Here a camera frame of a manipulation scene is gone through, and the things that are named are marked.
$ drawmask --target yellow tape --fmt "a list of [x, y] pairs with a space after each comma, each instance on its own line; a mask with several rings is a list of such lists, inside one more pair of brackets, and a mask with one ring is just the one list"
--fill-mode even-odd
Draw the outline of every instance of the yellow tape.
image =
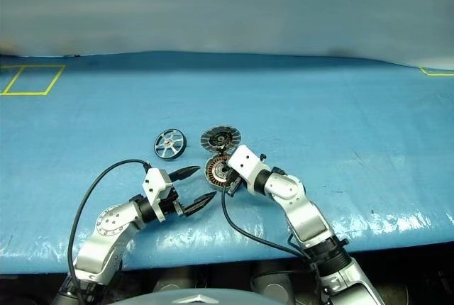
[[19, 71], [14, 75], [13, 79], [6, 85], [5, 90], [1, 93], [2, 96], [8, 94], [9, 89], [13, 86], [14, 82], [18, 79], [19, 75], [21, 75], [22, 71], [25, 70], [25, 67], [21, 67]]
[[429, 77], [454, 77], [454, 72], [427, 72], [422, 66], [419, 69]]
[[[45, 91], [15, 91], [15, 92], [9, 92], [10, 88], [14, 85], [16, 80], [18, 79], [19, 75], [28, 67], [59, 67], [60, 70], [57, 72], [57, 74], [53, 77], [52, 81], [48, 85]], [[4, 65], [0, 66], [1, 69], [17, 69], [19, 68], [19, 71], [14, 75], [13, 79], [8, 83], [6, 86], [5, 90], [0, 94], [0, 96], [46, 96], [50, 90], [53, 88], [54, 84], [60, 78], [62, 75], [63, 71], [66, 68], [66, 65]]]

